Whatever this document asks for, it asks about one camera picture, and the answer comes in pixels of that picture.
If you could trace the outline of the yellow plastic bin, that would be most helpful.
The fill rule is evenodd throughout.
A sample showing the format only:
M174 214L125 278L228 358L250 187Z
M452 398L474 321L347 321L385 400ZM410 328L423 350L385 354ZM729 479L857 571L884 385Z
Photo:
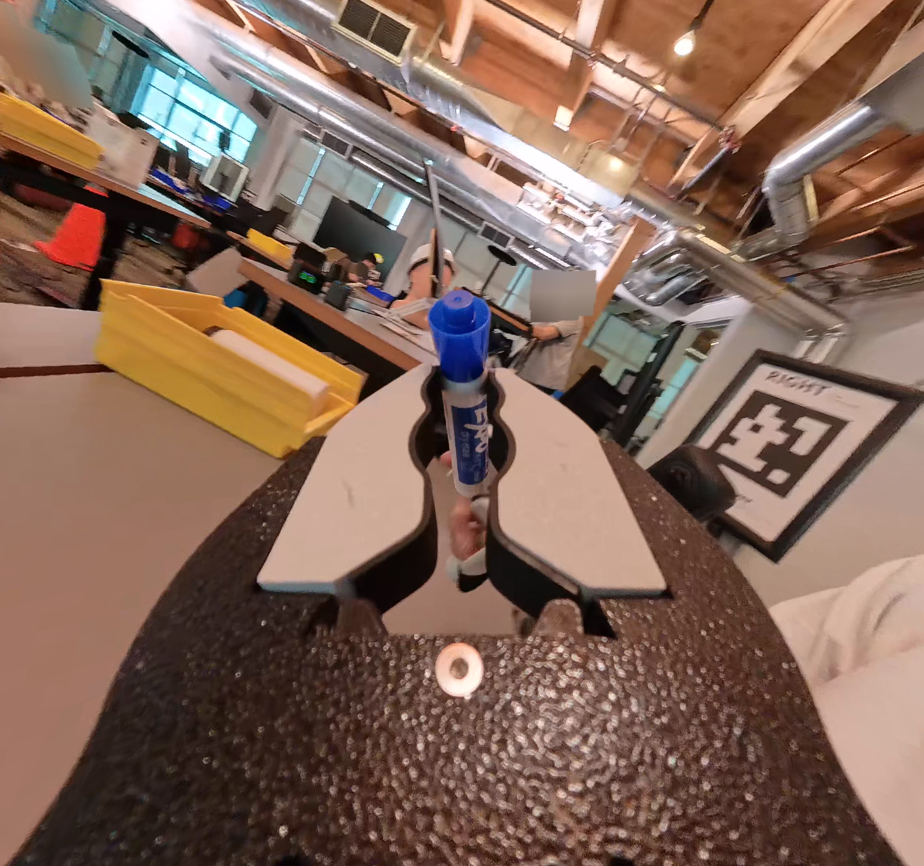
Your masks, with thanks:
M98 166L102 147L44 110L1 94L1 133L86 169Z
M275 458L325 435L359 402L365 376L217 296L104 280L98 362ZM235 331L330 385L315 410L304 392L204 334Z

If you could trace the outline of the white cylinder with black cap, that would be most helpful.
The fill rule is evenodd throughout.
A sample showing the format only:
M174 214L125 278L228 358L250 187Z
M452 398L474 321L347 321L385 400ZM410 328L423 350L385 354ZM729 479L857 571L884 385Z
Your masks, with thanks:
M235 331L211 327L206 329L204 334L214 343L234 352L267 374L307 394L315 410L324 410L328 404L330 385L317 375L288 362L280 355L261 347Z

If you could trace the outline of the black television screen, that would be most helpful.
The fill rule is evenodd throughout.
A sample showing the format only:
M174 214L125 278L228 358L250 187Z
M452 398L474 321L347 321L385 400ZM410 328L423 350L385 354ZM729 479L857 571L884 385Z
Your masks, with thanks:
M340 250L355 263L380 256L383 278L389 276L406 241L384 218L336 196L330 198L312 238L318 248Z

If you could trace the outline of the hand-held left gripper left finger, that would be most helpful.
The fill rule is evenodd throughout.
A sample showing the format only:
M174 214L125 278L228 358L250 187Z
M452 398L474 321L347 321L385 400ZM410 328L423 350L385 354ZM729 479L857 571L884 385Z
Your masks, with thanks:
M267 592L403 600L436 567L433 366L359 403L325 438L258 574Z

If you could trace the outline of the blue and white marker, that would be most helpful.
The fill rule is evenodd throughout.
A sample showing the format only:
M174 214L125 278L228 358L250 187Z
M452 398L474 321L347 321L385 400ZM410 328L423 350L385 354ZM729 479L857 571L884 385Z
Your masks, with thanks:
M470 292L452 290L434 303L428 322L440 370L455 488L469 499L481 497L491 480L491 311Z

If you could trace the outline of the orange traffic cone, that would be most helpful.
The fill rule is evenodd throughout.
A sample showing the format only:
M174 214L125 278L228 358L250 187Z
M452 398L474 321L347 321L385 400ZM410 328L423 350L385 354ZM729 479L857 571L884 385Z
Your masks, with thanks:
M31 246L54 263L90 272L99 262L105 229L101 210L74 203L53 236Z

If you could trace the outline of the framed marker poster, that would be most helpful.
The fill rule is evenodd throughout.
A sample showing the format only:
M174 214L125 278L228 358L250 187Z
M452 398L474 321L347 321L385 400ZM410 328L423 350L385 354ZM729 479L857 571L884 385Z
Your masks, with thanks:
M685 439L734 492L718 522L778 563L922 406L922 390L757 350Z

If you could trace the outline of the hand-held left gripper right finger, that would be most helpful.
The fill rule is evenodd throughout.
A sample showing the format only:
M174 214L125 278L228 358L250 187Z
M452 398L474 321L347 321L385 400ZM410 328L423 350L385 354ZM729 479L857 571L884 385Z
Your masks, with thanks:
M491 487L487 574L517 607L667 595L668 586L596 434L508 369L491 376L506 458Z

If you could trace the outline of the black clock with green display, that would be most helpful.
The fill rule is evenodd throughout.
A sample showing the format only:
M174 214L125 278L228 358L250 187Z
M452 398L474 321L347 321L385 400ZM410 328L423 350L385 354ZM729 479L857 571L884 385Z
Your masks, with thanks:
M296 247L287 280L295 287L311 294L321 294L334 281L331 276L331 261L326 251L310 242L300 242Z

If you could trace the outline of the grey desk with wooden edge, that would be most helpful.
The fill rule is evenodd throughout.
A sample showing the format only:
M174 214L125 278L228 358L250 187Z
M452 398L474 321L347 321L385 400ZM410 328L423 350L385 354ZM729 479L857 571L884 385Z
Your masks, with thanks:
M308 318L324 324L403 371L437 363L432 352L396 333L385 318L356 309L340 311L293 285L279 270L243 259L238 265L238 273L243 279L255 282L269 296L294 306Z

